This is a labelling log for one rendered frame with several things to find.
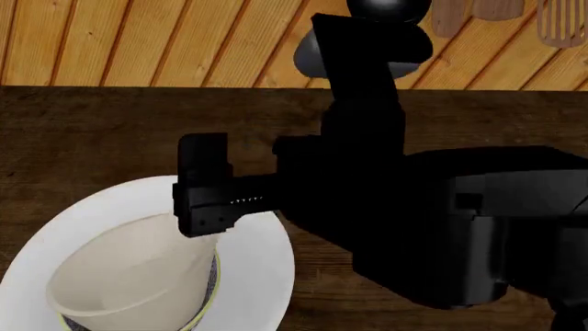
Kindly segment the glossy black round bowl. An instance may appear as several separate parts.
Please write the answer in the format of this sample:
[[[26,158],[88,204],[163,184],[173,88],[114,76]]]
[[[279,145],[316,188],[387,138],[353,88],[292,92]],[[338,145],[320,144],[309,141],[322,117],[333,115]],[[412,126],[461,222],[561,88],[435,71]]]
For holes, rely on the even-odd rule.
[[[352,17],[418,24],[432,0],[346,0],[346,4]]]

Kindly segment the white plate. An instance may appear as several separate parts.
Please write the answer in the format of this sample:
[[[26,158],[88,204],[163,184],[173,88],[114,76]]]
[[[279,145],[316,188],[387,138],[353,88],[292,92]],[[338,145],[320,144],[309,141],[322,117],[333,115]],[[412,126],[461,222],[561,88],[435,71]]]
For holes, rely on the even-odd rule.
[[[61,211],[21,248],[0,282],[0,331],[68,331],[46,300],[52,273],[111,228],[173,209],[174,176],[103,189]],[[242,217],[217,243],[215,296],[189,331],[277,331],[295,279],[292,246],[271,211]]]

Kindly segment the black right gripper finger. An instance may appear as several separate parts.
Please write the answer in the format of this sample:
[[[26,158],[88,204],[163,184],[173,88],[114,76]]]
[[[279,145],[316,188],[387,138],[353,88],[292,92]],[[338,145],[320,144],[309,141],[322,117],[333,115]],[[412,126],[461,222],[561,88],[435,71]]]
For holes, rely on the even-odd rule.
[[[214,187],[232,177],[228,162],[228,134],[186,134],[177,146],[177,182],[173,184],[174,216],[181,234],[201,236],[194,225],[189,192],[198,187]]]
[[[334,96],[322,116],[322,137],[360,151],[402,151],[405,112],[389,64],[428,60],[428,35],[406,22],[326,14],[311,21]]]

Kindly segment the grey round bowl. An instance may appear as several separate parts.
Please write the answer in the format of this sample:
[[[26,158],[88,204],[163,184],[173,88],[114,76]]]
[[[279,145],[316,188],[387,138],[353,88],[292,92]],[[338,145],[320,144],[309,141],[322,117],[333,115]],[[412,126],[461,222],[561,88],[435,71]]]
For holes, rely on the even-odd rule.
[[[314,30],[311,29],[296,49],[293,62],[301,74],[309,78],[326,79],[322,56]],[[390,73],[394,79],[399,79],[415,72],[419,63],[388,63]]]

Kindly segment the light wooden spatula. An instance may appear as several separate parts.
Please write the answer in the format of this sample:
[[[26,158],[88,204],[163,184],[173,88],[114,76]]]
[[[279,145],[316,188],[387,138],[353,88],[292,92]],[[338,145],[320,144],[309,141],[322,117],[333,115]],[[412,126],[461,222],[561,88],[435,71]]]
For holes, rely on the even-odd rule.
[[[474,0],[471,14],[486,21],[505,21],[522,16],[525,0]]]

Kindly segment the slotted wooden spatula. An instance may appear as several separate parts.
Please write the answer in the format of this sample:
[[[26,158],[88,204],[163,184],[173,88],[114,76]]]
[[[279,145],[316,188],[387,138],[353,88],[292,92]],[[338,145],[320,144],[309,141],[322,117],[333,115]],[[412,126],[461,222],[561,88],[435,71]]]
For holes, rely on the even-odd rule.
[[[582,46],[588,40],[588,0],[537,0],[537,35],[558,49]]]

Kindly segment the beige cup with patterned rim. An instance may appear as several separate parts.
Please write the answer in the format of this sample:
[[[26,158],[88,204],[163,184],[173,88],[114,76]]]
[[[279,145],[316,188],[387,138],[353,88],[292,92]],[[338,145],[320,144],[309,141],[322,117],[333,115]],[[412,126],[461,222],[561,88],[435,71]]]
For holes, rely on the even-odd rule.
[[[63,261],[48,303],[90,331],[180,331],[204,303],[218,239],[183,236],[170,213],[125,223]]]

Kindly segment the dark wooden spoon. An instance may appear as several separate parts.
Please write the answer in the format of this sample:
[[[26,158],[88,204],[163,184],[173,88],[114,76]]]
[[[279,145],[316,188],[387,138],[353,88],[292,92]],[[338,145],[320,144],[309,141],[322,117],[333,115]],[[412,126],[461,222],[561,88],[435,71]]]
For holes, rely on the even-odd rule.
[[[432,0],[432,29],[439,38],[453,38],[461,29],[469,0]]]

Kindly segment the grey patterned bowl yellow rim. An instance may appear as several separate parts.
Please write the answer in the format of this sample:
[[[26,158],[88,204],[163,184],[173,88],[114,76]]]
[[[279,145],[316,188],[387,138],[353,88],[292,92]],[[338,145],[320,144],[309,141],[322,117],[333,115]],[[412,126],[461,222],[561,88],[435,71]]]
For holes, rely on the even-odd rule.
[[[217,289],[220,285],[220,278],[221,278],[221,262],[218,252],[215,252],[215,256],[212,260],[211,270],[209,273],[209,279],[207,284],[207,291],[203,298],[203,302],[198,309],[197,313],[192,317],[192,319],[180,328],[177,331],[195,331],[196,327],[200,323],[201,319],[203,318],[204,314],[207,312],[211,304],[213,303]],[[77,324],[72,319],[59,314],[58,317],[63,331],[91,331],[82,325]]]

